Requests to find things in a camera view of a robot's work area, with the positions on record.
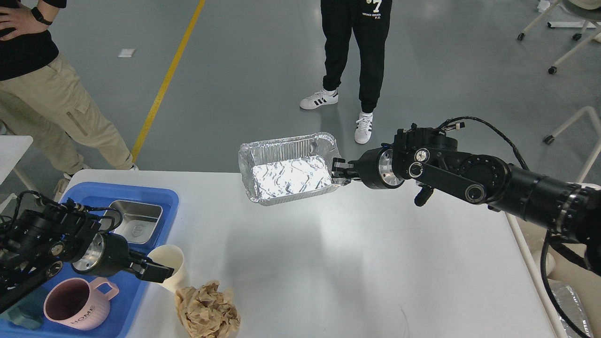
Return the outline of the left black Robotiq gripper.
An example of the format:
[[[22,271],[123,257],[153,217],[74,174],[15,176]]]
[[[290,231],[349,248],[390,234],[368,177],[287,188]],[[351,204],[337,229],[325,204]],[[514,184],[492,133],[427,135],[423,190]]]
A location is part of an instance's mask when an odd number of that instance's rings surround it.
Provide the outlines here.
[[[153,283],[163,283],[174,273],[174,268],[156,263],[144,253],[130,249],[122,235],[110,232],[96,233],[81,259],[71,265],[82,275],[110,277],[126,271],[137,279]]]

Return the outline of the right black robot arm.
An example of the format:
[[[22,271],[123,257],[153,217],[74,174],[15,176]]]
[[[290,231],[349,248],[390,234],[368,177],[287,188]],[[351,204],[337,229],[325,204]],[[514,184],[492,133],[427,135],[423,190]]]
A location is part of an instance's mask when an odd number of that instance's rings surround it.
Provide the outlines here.
[[[460,152],[447,132],[464,126],[450,118],[437,128],[399,129],[393,143],[383,143],[346,162],[334,158],[333,179],[358,180],[374,190],[395,189],[414,179],[422,188],[415,205],[423,206],[434,190],[473,205],[485,204],[547,230],[541,263],[542,283],[558,315],[580,337],[586,334],[565,314],[547,280],[547,251],[554,248],[571,263],[600,274],[600,191],[529,171],[517,147],[518,166],[498,157]]]

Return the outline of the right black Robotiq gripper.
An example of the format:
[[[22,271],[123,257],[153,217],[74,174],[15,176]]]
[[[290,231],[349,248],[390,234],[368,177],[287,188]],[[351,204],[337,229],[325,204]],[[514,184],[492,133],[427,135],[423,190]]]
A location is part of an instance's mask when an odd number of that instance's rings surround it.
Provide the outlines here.
[[[389,147],[369,150],[350,163],[344,159],[333,159],[332,172],[335,184],[361,181],[373,190],[392,190],[404,183],[404,179],[393,172],[393,149]]]

